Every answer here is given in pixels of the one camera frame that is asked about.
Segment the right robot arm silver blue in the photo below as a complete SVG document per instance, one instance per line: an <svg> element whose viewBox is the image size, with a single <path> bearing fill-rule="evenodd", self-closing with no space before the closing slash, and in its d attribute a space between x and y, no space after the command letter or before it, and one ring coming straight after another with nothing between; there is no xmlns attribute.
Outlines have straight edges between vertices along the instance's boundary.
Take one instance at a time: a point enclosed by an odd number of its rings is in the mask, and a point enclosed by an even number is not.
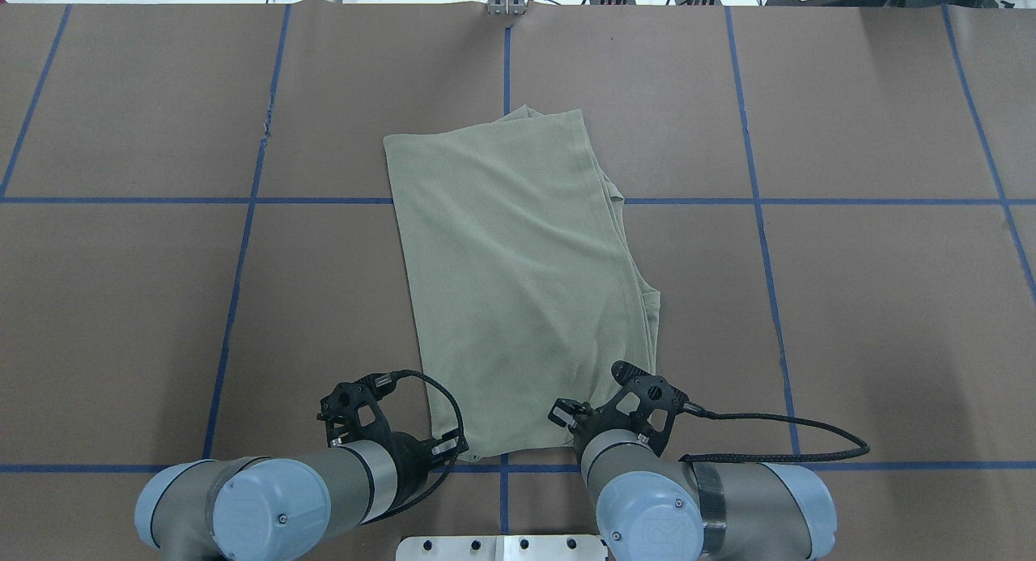
<svg viewBox="0 0 1036 561"><path fill-rule="evenodd" d="M817 560L839 530L805 466L666 461L654 417L558 398L548 418L572 447L598 531L618 560Z"/></svg>

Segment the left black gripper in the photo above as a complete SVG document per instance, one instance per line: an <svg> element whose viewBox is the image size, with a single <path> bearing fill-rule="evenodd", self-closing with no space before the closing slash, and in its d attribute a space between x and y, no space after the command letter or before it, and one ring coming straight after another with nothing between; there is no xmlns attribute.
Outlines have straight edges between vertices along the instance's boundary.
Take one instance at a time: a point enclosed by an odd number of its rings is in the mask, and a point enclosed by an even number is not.
<svg viewBox="0 0 1036 561"><path fill-rule="evenodd" d="M469 450L461 431L448 431L443 438L418 440L403 431L391 435L391 455L397 471L397 492L393 505L408 505L426 498L454 470L459 456Z"/></svg>

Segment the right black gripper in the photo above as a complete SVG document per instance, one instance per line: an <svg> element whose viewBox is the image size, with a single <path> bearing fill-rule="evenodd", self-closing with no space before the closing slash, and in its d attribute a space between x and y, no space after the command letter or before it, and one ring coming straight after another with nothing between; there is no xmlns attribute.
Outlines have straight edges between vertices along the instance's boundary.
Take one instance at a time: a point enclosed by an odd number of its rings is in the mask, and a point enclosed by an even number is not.
<svg viewBox="0 0 1036 561"><path fill-rule="evenodd" d="M624 414L611 405L592 407L587 402L574 398L556 398L547 418L570 433L574 449L584 449L591 440L606 431L632 431L636 438L648 429L648 419L636 413Z"/></svg>

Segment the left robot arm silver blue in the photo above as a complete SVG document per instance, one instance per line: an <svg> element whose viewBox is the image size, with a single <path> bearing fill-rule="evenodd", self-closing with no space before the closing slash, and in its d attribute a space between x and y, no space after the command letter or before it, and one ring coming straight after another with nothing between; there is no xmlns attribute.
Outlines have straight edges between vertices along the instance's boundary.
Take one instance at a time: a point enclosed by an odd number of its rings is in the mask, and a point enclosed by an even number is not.
<svg viewBox="0 0 1036 561"><path fill-rule="evenodd" d="M168 466L134 505L141 542L163 560L296 560L435 490L429 473L467 450L461 432L416 440L333 440L303 457L197 459Z"/></svg>

